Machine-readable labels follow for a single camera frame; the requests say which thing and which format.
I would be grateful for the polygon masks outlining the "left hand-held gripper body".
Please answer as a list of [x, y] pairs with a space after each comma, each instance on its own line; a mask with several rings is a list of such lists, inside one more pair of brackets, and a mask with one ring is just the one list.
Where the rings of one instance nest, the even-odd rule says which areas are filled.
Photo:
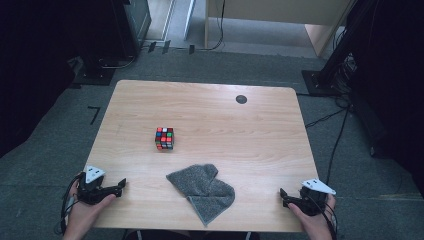
[[94, 166], [87, 166], [77, 187], [78, 200], [90, 205], [101, 202], [105, 197], [101, 187], [104, 175], [104, 170]]

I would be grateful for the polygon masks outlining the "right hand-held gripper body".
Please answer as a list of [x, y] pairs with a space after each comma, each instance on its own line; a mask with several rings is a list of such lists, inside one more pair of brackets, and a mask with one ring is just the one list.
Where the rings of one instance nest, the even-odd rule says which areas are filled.
[[335, 195], [336, 191], [319, 179], [309, 179], [302, 182], [300, 189], [300, 209], [309, 216], [321, 214], [327, 203], [327, 195]]

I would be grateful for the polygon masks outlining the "multicoloured puzzle cube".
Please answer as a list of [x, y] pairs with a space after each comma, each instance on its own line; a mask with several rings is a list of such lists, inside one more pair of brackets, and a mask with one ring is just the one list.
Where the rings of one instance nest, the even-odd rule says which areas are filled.
[[155, 145], [158, 150], [172, 150], [174, 148], [174, 129], [158, 127], [155, 133]]

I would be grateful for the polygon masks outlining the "grey terry cloth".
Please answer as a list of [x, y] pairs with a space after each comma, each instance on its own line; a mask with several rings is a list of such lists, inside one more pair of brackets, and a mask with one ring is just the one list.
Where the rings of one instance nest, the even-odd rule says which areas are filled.
[[166, 176], [167, 180], [192, 204], [205, 227], [226, 211], [235, 200], [235, 190], [216, 178], [213, 164], [195, 164]]

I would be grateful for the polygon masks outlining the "person's right hand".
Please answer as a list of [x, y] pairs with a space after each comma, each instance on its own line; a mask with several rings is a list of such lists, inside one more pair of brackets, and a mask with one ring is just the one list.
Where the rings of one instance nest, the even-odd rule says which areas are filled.
[[335, 197], [329, 194], [327, 197], [327, 206], [324, 214], [308, 216], [294, 204], [290, 204], [289, 209], [299, 219], [303, 230], [307, 233], [308, 237], [311, 235], [327, 235], [333, 237], [335, 233], [333, 226], [335, 204]]

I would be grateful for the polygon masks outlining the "person's left hand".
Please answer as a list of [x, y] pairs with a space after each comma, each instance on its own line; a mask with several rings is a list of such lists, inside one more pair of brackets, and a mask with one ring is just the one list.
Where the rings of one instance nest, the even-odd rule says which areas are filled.
[[84, 202], [76, 203], [68, 218], [66, 235], [85, 234], [94, 225], [101, 212], [108, 207], [116, 196], [110, 194], [106, 196], [100, 203], [95, 205], [88, 205]]

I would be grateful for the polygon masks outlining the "person's dark clothing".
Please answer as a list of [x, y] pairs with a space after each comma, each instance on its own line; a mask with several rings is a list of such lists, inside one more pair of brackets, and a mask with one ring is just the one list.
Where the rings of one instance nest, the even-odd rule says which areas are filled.
[[203, 232], [179, 233], [168, 230], [136, 230], [122, 240], [261, 240], [256, 232]]

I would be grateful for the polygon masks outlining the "dark curtain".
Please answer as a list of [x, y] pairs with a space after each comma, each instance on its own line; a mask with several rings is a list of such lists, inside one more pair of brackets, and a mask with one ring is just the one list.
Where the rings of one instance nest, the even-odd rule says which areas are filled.
[[25, 142], [75, 73], [71, 35], [94, 0], [0, 0], [0, 158]]
[[424, 197], [424, 0], [359, 2], [371, 8], [354, 31], [349, 85], [379, 120], [384, 153]]

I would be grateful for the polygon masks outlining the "black metal stand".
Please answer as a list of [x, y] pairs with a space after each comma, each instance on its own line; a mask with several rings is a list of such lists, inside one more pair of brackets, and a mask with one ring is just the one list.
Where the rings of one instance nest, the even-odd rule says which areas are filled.
[[359, 36], [359, 30], [374, 3], [375, 0], [355, 0], [353, 7], [347, 14], [347, 30], [325, 66], [320, 71], [302, 71], [302, 76], [309, 95], [340, 96], [344, 94], [344, 91], [339, 90], [336, 85], [337, 71], [347, 58], [355, 38]]

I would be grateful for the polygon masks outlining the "black computer tower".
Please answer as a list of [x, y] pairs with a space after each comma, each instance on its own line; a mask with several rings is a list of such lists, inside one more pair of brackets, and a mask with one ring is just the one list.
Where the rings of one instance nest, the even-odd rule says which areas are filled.
[[137, 57], [151, 24], [147, 0], [112, 0], [125, 58]]

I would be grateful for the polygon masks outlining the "black stand base plate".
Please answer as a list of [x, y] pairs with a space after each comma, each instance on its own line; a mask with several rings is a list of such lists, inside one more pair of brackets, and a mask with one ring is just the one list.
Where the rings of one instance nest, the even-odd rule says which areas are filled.
[[73, 84], [108, 86], [114, 73], [113, 68], [103, 67], [90, 59], [82, 59]]

